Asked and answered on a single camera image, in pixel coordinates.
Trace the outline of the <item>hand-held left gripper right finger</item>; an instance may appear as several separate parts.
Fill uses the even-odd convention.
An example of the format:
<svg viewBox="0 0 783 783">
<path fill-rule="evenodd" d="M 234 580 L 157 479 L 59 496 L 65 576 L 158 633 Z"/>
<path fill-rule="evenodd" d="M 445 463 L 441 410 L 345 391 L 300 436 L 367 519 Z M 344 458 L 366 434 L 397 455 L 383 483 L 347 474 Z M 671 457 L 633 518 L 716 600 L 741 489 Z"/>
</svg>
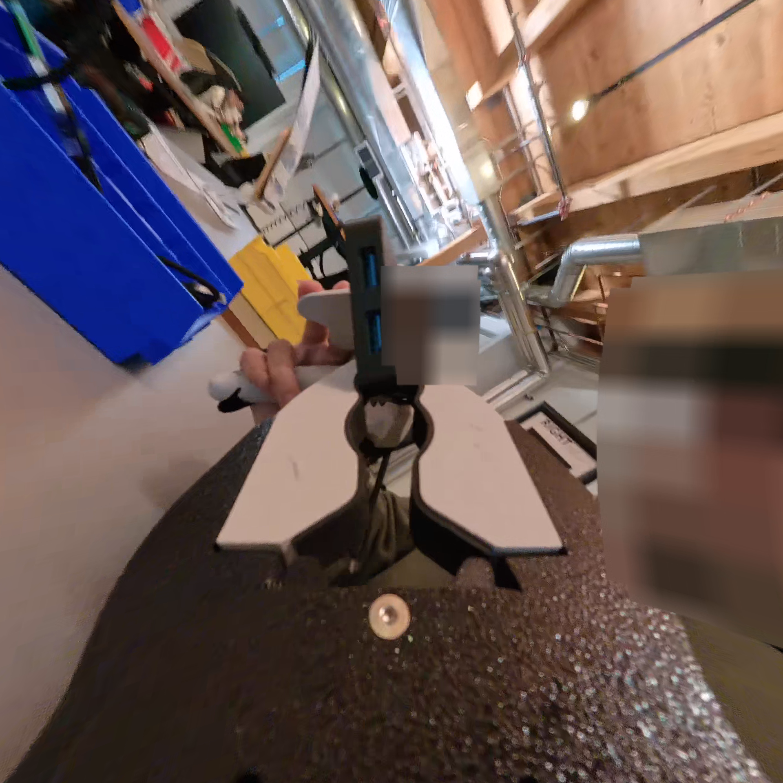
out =
<svg viewBox="0 0 783 783">
<path fill-rule="evenodd" d="M 504 417 L 461 385 L 424 387 L 414 412 L 416 548 L 453 576 L 482 560 L 495 588 L 521 591 L 511 561 L 558 555 L 564 544 Z"/>
</svg>

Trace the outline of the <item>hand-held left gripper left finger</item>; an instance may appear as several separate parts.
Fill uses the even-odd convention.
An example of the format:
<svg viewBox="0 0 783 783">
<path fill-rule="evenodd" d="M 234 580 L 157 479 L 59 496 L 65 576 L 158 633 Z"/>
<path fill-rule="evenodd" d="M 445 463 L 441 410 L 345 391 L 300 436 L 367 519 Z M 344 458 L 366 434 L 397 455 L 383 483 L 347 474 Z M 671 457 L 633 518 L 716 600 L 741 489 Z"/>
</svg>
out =
<svg viewBox="0 0 783 783">
<path fill-rule="evenodd" d="M 275 417 L 215 545 L 332 564 L 363 541 L 363 460 L 346 435 L 356 363 L 302 391 Z"/>
</svg>

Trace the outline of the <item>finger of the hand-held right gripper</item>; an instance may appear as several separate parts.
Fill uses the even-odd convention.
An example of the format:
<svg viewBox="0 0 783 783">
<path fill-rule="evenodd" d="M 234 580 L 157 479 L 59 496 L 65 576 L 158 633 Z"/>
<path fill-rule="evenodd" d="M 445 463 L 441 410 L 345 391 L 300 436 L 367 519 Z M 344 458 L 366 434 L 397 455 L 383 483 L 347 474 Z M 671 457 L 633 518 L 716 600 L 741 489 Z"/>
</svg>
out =
<svg viewBox="0 0 783 783">
<path fill-rule="evenodd" d="M 349 289 L 333 288 L 299 299 L 298 312 L 307 324 L 327 331 L 328 343 L 341 350 L 354 350 L 352 299 Z"/>
</svg>

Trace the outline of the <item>dark grey USB hub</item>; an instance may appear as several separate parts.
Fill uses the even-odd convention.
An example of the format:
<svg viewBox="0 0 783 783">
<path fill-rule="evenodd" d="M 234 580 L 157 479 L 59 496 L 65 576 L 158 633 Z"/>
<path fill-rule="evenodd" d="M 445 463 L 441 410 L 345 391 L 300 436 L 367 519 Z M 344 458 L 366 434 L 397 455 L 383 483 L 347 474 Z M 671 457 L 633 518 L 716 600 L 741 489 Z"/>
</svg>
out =
<svg viewBox="0 0 783 783">
<path fill-rule="evenodd" d="M 389 493 L 385 475 L 392 455 L 413 444 L 414 411 L 397 396 L 396 371 L 382 360 L 381 278 L 388 249 L 380 217 L 345 225 L 345 257 L 356 372 L 357 411 L 347 433 L 360 455 L 360 478 L 367 491 L 367 515 L 356 556 L 358 582 L 368 582 L 413 549 L 406 503 Z"/>
</svg>

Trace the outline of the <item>blue plastic bin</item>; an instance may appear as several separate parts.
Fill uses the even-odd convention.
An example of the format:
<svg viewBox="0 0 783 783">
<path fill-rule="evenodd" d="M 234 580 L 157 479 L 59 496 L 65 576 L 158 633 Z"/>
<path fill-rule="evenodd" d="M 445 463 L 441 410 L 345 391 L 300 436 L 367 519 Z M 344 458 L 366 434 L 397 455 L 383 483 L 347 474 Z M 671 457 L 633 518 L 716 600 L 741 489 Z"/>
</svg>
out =
<svg viewBox="0 0 783 783">
<path fill-rule="evenodd" d="M 139 145 L 145 117 L 93 89 L 108 2 L 2 2 L 2 266 L 114 363 L 155 364 L 242 281 Z"/>
</svg>

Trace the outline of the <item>person's right hand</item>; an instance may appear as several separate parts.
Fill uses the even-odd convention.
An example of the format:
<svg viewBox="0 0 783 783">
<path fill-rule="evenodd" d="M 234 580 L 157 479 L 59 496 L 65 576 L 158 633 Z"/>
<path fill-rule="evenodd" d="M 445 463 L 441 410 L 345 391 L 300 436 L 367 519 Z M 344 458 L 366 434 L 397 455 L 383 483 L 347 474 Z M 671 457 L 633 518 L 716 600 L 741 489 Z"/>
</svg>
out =
<svg viewBox="0 0 783 783">
<path fill-rule="evenodd" d="M 301 392 L 295 369 L 299 366 L 340 366 L 351 353 L 333 346 L 322 324 L 307 321 L 301 342 L 292 345 L 275 340 L 266 349 L 249 347 L 240 357 L 240 370 L 250 383 L 269 397 L 269 402 L 252 406 L 254 423 L 270 421 Z"/>
</svg>

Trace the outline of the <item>yellow plastic bin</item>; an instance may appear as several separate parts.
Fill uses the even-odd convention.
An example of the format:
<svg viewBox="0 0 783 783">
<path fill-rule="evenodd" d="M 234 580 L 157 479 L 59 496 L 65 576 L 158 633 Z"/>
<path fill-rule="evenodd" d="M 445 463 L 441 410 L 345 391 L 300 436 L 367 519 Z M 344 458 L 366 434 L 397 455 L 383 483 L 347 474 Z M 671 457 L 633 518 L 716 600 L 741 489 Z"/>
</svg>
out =
<svg viewBox="0 0 783 783">
<path fill-rule="evenodd" d="M 299 257 L 288 245 L 274 248 L 257 236 L 230 258 L 230 265 L 242 280 L 242 295 L 274 336 L 298 344 L 305 332 L 299 283 L 311 279 Z"/>
</svg>

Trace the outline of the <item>black and orange stand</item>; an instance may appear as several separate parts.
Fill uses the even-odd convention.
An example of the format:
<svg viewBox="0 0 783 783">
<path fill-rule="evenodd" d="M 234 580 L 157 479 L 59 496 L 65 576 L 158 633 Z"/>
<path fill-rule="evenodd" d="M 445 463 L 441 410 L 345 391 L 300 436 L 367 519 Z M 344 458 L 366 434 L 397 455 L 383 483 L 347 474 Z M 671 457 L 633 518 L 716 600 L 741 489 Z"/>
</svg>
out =
<svg viewBox="0 0 783 783">
<path fill-rule="evenodd" d="M 317 185 L 312 186 L 313 200 L 311 202 L 312 210 L 317 218 L 320 219 L 325 237 L 315 246 L 308 249 L 311 261 L 317 259 L 319 264 L 320 276 L 325 277 L 323 268 L 323 256 L 329 249 L 334 249 L 343 260 L 346 260 L 345 254 L 345 229 L 343 223 L 338 219 L 331 202 L 327 199 L 323 190 Z"/>
</svg>

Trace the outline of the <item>silver bent metal pipe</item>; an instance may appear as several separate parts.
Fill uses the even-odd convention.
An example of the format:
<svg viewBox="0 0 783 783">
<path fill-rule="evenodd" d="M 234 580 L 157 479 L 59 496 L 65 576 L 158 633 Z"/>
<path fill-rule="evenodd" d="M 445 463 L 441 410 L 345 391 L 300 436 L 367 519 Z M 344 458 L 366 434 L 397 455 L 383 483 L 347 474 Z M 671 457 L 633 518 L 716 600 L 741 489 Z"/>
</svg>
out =
<svg viewBox="0 0 783 783">
<path fill-rule="evenodd" d="M 550 287 L 526 283 L 522 297 L 532 305 L 559 309 L 573 300 L 588 267 L 629 265 L 641 260 L 641 242 L 636 233 L 583 238 L 564 250 Z"/>
</svg>

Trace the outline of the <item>white banner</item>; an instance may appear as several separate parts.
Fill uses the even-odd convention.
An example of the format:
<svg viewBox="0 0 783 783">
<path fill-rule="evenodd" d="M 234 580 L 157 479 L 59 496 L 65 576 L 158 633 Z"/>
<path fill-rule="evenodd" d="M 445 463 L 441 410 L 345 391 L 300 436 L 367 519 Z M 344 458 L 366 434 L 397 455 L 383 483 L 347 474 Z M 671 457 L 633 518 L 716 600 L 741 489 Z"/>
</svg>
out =
<svg viewBox="0 0 783 783">
<path fill-rule="evenodd" d="M 301 85 L 299 102 L 280 161 L 287 175 L 294 175 L 299 169 L 315 113 L 319 91 L 320 41 L 318 35 L 314 34 L 306 51 L 305 74 Z"/>
</svg>

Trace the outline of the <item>cluttered wooden shelf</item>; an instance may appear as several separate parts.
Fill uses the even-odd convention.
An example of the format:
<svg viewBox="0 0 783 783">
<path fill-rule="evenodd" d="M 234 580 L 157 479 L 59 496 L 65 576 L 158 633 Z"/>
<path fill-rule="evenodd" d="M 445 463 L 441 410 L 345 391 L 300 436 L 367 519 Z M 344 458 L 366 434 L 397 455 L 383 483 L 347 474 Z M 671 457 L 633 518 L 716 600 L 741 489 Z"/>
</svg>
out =
<svg viewBox="0 0 783 783">
<path fill-rule="evenodd" d="M 237 2 L 110 2 L 111 45 L 157 122 L 200 132 L 204 167 L 228 186 L 257 180 L 246 130 L 283 105 L 276 70 Z"/>
</svg>

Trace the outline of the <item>person's olive clothing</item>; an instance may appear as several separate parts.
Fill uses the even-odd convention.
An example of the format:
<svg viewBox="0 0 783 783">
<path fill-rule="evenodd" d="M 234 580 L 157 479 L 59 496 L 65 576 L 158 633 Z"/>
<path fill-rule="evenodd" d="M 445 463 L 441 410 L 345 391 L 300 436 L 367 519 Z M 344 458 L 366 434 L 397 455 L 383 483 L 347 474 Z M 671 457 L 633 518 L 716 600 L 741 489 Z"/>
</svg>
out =
<svg viewBox="0 0 783 783">
<path fill-rule="evenodd" d="M 777 648 L 682 618 L 724 716 L 769 781 L 782 781 L 782 654 Z"/>
</svg>

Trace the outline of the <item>grey wall box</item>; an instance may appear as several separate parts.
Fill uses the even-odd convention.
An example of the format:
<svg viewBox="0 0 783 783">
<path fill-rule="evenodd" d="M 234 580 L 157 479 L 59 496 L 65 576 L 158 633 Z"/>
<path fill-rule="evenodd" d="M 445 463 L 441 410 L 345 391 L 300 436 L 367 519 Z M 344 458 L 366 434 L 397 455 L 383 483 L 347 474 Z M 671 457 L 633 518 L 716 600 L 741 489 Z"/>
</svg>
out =
<svg viewBox="0 0 783 783">
<path fill-rule="evenodd" d="M 366 141 L 355 147 L 355 153 L 359 161 L 358 173 L 363 187 L 370 198 L 374 201 L 379 201 L 378 183 L 383 177 L 383 172 L 377 163 L 376 157 Z"/>
</svg>

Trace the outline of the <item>silver ventilation duct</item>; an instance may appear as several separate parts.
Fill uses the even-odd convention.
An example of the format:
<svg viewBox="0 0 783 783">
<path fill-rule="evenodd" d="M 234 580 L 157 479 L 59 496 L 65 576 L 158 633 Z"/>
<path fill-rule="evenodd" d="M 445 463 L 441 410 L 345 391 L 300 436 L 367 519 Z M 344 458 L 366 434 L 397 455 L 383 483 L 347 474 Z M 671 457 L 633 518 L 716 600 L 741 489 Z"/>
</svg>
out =
<svg viewBox="0 0 783 783">
<path fill-rule="evenodd" d="M 323 87 L 357 152 L 364 150 L 383 209 L 407 248 L 438 247 L 438 231 L 406 161 L 407 124 L 356 2 L 286 1 L 304 46 L 316 40 Z"/>
</svg>

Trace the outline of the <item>sheet metal duct box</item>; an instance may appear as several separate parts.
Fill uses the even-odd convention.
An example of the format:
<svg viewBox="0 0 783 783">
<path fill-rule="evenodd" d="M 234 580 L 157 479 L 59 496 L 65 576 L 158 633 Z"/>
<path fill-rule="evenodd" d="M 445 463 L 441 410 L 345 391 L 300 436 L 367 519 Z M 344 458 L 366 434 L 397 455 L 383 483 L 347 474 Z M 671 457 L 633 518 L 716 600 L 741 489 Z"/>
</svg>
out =
<svg viewBox="0 0 783 783">
<path fill-rule="evenodd" d="M 781 202 L 692 208 L 641 232 L 639 242 L 650 276 L 781 270 Z"/>
</svg>

